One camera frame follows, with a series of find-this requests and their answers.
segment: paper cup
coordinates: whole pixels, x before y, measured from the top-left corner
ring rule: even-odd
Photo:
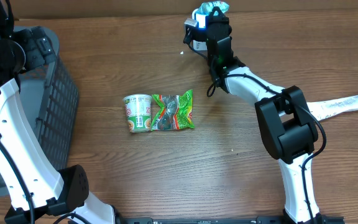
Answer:
[[[145,94],[127,96],[123,99],[129,131],[146,132],[151,129],[152,97]]]

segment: red and green packaging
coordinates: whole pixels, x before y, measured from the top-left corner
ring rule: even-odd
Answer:
[[[183,96],[152,95],[160,106],[160,111],[152,121],[152,131],[179,130],[194,128],[192,122],[193,90],[188,90]]]

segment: chip packet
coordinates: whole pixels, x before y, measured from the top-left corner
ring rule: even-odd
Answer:
[[[161,107],[152,122],[152,131],[179,130],[194,128],[192,122],[193,90],[188,90],[183,96],[152,95]]]

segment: plastic wrapper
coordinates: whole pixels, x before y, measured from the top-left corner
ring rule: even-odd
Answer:
[[[212,2],[204,2],[201,4],[201,6],[196,11],[197,14],[201,15],[209,15],[210,12],[212,12],[212,9],[217,6],[220,8],[220,10],[225,13],[229,10],[229,4],[222,1],[212,1]]]
[[[179,130],[194,128],[192,122],[193,90],[188,90],[183,96],[152,95],[160,106],[160,111],[152,122],[152,131]]]

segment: gray plastic crate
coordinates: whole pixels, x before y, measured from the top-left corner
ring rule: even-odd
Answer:
[[[44,28],[58,56],[59,41],[54,32]],[[78,107],[78,89],[62,60],[36,68],[20,76],[24,113],[56,170],[65,168]],[[0,195],[8,194],[0,175]]]

